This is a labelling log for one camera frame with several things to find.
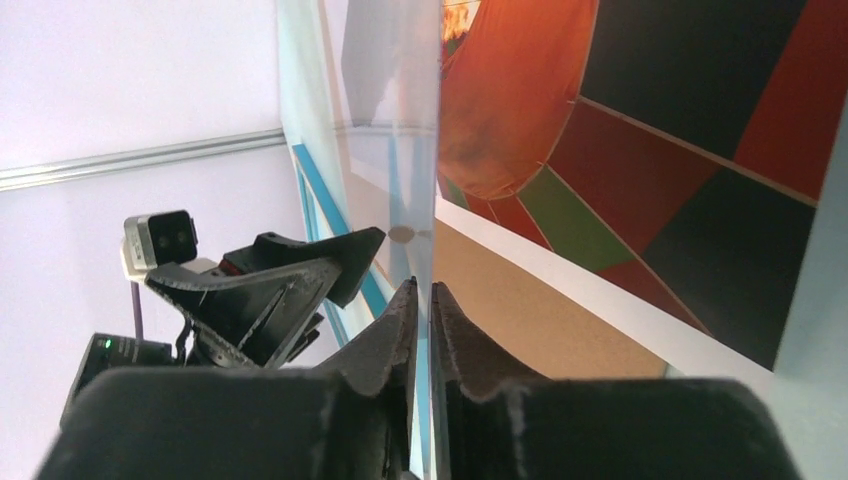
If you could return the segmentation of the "hot air balloon photo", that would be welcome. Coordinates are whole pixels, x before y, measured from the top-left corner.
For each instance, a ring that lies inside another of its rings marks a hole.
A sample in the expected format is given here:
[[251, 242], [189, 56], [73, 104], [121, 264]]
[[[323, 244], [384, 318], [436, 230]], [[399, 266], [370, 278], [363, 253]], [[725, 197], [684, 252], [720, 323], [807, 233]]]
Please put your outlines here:
[[847, 93], [843, 1], [447, 1], [439, 189], [675, 370], [769, 387]]

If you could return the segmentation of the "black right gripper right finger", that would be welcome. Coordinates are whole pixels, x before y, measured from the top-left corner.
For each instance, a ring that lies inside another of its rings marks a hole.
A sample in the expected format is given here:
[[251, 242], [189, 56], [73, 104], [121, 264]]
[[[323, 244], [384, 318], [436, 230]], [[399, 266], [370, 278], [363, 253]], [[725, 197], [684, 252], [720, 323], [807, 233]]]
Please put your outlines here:
[[765, 405], [724, 379], [551, 379], [432, 293], [437, 465], [450, 479], [796, 479]]

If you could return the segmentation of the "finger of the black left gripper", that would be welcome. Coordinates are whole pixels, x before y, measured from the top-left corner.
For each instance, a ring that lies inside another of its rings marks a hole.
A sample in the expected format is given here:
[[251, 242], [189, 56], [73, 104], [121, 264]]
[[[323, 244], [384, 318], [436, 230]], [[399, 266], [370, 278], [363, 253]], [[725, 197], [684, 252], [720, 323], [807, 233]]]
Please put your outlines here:
[[314, 242], [301, 242], [272, 232], [254, 241], [259, 258], [273, 267], [325, 258], [340, 267], [341, 273], [326, 298], [344, 308], [358, 294], [386, 233], [368, 227]]
[[340, 273], [325, 258], [240, 276], [168, 264], [149, 272], [145, 285], [190, 323], [186, 365], [278, 369]]

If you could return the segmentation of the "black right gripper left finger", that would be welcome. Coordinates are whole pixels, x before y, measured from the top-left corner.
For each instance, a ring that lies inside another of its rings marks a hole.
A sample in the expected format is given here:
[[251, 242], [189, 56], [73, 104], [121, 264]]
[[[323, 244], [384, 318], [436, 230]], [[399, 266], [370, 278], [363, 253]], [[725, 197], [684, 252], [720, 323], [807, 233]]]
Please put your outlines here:
[[117, 368], [80, 394], [41, 479], [398, 479], [417, 285], [309, 369]]

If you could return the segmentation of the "clear glass pane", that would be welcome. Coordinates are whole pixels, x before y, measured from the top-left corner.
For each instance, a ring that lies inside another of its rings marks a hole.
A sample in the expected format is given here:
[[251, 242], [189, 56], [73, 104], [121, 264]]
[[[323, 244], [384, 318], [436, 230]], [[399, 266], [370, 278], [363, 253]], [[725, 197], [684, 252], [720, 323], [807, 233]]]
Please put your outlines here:
[[386, 232], [374, 263], [386, 296], [417, 280], [411, 468], [435, 479], [429, 321], [443, 7], [439, 1], [321, 5], [347, 218]]

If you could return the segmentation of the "wooden picture frame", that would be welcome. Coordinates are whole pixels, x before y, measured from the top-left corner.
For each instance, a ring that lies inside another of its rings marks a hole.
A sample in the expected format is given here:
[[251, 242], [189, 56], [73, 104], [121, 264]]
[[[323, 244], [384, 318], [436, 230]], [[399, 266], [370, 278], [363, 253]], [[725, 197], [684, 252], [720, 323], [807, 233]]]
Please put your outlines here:
[[[351, 233], [351, 227], [338, 207], [312, 156], [303, 144], [289, 148], [298, 172], [298, 183], [304, 209], [307, 238], [310, 241]], [[324, 302], [325, 312], [339, 346], [344, 346], [357, 336], [380, 314], [388, 304], [381, 290], [373, 265], [369, 266], [354, 300], [346, 307]]]

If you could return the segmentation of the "brown frame backing board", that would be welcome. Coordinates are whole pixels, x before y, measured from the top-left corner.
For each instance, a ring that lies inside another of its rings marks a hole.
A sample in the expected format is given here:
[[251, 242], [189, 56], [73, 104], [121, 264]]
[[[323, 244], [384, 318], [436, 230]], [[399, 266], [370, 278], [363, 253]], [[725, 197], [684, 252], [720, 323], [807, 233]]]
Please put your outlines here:
[[551, 378], [660, 378], [665, 361], [493, 251], [436, 221], [434, 278], [505, 350]]

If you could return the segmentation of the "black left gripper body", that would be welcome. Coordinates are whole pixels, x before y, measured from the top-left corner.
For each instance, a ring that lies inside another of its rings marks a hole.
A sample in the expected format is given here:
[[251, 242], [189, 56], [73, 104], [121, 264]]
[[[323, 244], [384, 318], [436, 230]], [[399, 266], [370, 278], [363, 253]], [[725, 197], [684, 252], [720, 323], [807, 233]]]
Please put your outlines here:
[[84, 351], [61, 417], [81, 391], [118, 367], [277, 369], [316, 337], [325, 298], [325, 258], [312, 245], [272, 232], [224, 254], [151, 266], [126, 263], [136, 284], [184, 318], [173, 343], [95, 333]]

